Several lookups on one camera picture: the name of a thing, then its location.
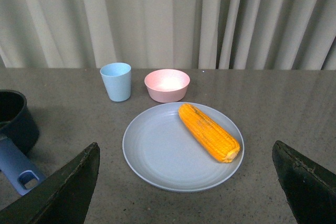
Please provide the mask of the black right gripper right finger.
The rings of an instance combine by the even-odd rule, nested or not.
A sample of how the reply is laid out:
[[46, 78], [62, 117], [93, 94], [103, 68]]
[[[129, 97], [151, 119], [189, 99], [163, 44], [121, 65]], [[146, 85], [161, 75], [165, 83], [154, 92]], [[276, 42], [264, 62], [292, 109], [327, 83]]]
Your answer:
[[272, 160], [297, 223], [335, 223], [335, 174], [282, 141]]

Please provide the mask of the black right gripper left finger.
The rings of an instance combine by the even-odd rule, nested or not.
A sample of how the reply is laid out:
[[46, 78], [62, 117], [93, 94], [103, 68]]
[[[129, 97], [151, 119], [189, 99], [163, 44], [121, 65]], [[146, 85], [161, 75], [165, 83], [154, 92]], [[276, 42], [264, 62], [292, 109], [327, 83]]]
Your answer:
[[100, 166], [91, 143], [40, 185], [3, 210], [1, 223], [84, 223]]

